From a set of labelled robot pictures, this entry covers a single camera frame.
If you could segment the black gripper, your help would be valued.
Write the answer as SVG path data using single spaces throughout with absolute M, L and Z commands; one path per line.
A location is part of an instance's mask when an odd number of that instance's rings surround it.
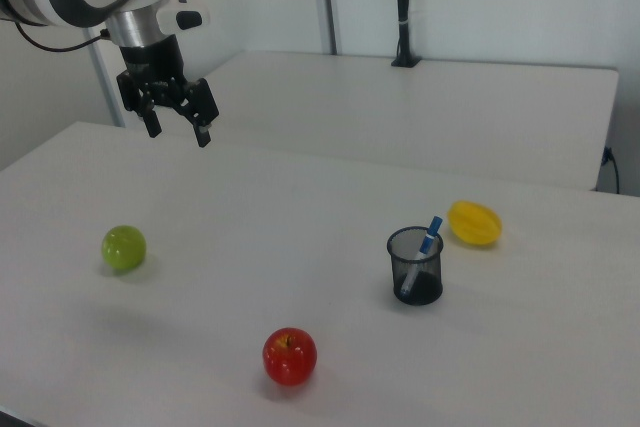
M 121 47 L 126 70 L 116 77 L 123 106 L 134 112 L 144 123 L 151 138 L 157 137 L 161 126 L 154 111 L 154 102 L 147 91 L 180 98 L 174 110 L 191 125 L 200 148 L 211 142 L 209 129 L 219 116 L 219 109 L 208 82 L 189 82 L 184 76 L 184 61 L 175 35 L 143 47 Z

